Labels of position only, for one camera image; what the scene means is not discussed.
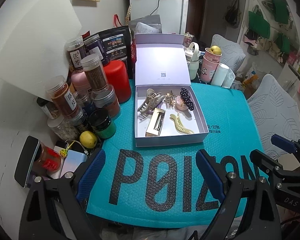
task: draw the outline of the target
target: black letter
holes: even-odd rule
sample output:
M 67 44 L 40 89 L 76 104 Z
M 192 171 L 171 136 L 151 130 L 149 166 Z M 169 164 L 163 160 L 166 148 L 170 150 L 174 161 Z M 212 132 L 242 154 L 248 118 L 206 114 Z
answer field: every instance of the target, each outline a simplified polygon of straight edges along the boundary
M 127 157 L 134 158 L 136 161 L 134 173 L 130 176 L 123 175 L 124 165 L 126 164 Z M 117 205 L 121 183 L 135 183 L 141 178 L 142 173 L 143 158 L 141 154 L 135 151 L 120 149 L 117 166 L 115 168 L 114 177 L 112 181 L 109 203 Z
M 211 156 L 211 158 L 214 161 L 216 161 L 215 156 Z M 209 190 L 208 185 L 203 180 L 202 187 L 201 187 L 198 199 L 197 199 L 197 203 L 195 204 L 195 210 L 196 211 L 203 211 L 203 210 L 210 210 L 210 209 L 219 208 L 219 202 L 217 200 L 205 202 L 208 190 Z
M 239 166 L 235 158 L 232 156 L 224 156 L 220 161 L 220 164 L 226 169 L 227 163 L 231 163 L 233 166 L 233 172 L 239 175 Z
M 183 207 L 182 212 L 191 212 L 192 162 L 191 156 L 183 157 Z
M 241 165 L 242 165 L 242 171 L 243 171 L 243 178 L 244 179 L 249 179 L 249 176 L 250 176 L 250 178 L 252 180 L 254 180 L 254 179 L 256 179 L 256 177 L 260 176 L 259 169 L 258 169 L 257 166 L 253 165 L 254 173 L 256 175 L 256 177 L 255 177 L 252 170 L 251 170 L 251 168 L 250 168 L 250 165 L 247 161 L 247 158 L 244 155 L 241 155 L 240 158 L 241 158 Z
M 165 162 L 169 170 L 157 182 L 158 165 Z M 164 203 L 157 203 L 154 196 L 168 184 L 167 199 Z M 152 158 L 149 165 L 148 181 L 146 188 L 146 204 L 154 211 L 167 211 L 173 207 L 176 202 L 177 189 L 177 163 L 174 158 L 166 154 L 159 154 Z

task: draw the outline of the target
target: screw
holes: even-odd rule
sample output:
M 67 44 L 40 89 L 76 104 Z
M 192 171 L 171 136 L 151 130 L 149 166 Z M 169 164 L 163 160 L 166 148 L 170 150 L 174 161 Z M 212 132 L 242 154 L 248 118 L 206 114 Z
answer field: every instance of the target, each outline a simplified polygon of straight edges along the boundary
M 40 181 L 41 181 L 41 177 L 40 176 L 34 178 L 34 182 L 38 183 Z
M 266 178 L 265 177 L 260 177 L 259 178 L 260 182 L 265 183 L 266 182 Z
M 72 176 L 73 176 L 73 173 L 71 171 L 69 171 L 65 174 L 65 178 L 67 178 L 67 179 L 72 178 Z
M 228 175 L 229 175 L 229 177 L 231 178 L 231 179 L 235 179 L 236 177 L 237 177 L 237 174 L 235 174 L 234 172 L 229 172 L 228 173 Z

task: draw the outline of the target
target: brown wooden door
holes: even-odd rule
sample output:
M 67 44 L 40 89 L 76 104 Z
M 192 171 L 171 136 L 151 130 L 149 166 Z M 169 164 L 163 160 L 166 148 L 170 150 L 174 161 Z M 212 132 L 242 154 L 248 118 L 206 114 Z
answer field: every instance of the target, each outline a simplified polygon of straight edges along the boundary
M 189 0 L 186 32 L 200 39 L 206 0 Z

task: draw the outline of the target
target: refrigerator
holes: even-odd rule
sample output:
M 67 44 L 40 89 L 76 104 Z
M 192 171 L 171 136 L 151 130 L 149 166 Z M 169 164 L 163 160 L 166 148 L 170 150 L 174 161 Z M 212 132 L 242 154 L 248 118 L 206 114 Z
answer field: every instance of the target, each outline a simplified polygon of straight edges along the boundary
M 130 0 L 131 20 L 150 15 L 160 15 L 162 33 L 184 34 L 189 0 Z

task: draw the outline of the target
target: white box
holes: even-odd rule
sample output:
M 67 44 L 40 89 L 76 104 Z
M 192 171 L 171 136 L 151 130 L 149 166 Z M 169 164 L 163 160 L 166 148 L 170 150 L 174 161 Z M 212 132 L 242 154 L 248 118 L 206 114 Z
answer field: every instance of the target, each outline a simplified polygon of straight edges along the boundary
M 149 33 L 136 34 L 136 97 L 135 97 L 135 139 L 137 147 L 166 146 L 202 142 L 209 133 L 198 100 L 191 88 L 188 65 L 183 50 L 184 35 Z M 138 108 L 146 99 L 146 91 L 152 88 L 165 95 L 172 90 L 176 95 L 184 87 L 194 103 L 193 111 L 180 111 L 175 106 L 167 107 L 163 102 L 165 116 L 160 136 L 146 137 L 151 115 L 143 117 Z M 194 134 L 181 134 L 175 129 L 170 114 L 179 112 L 184 127 Z

